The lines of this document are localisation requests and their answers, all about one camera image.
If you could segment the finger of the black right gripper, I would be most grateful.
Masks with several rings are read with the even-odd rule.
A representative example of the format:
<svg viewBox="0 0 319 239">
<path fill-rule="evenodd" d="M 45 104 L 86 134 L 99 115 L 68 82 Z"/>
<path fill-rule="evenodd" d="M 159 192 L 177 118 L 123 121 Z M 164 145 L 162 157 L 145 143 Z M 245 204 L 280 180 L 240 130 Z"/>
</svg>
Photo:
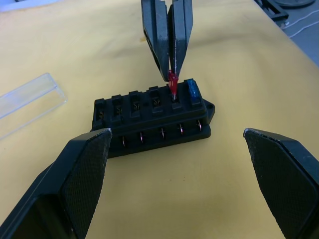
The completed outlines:
<svg viewBox="0 0 319 239">
<path fill-rule="evenodd" d="M 166 3 L 163 0 L 143 0 L 141 9 L 145 38 L 163 80 L 168 82 L 170 54 Z"/>
<path fill-rule="evenodd" d="M 193 27 L 192 0 L 173 0 L 167 22 L 170 66 L 173 73 L 179 76 Z"/>
</svg>

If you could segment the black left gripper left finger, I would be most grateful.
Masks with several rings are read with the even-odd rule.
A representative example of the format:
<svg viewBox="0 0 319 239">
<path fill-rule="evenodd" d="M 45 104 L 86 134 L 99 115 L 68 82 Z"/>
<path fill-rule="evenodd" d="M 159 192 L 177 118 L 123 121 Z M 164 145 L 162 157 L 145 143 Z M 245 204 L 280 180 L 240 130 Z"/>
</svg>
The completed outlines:
<svg viewBox="0 0 319 239">
<path fill-rule="evenodd" d="M 109 128 L 70 140 L 0 227 L 2 239 L 83 239 L 95 213 L 112 139 Z"/>
</svg>

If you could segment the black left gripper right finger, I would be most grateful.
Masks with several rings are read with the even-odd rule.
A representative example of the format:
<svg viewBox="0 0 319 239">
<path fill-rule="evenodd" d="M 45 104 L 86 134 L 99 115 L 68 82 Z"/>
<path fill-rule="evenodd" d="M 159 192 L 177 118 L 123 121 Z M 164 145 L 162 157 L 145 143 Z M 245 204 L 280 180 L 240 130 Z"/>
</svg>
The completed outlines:
<svg viewBox="0 0 319 239">
<path fill-rule="evenodd" d="M 319 237 L 319 162 L 297 140 L 247 128 L 260 191 L 287 239 Z"/>
</svg>

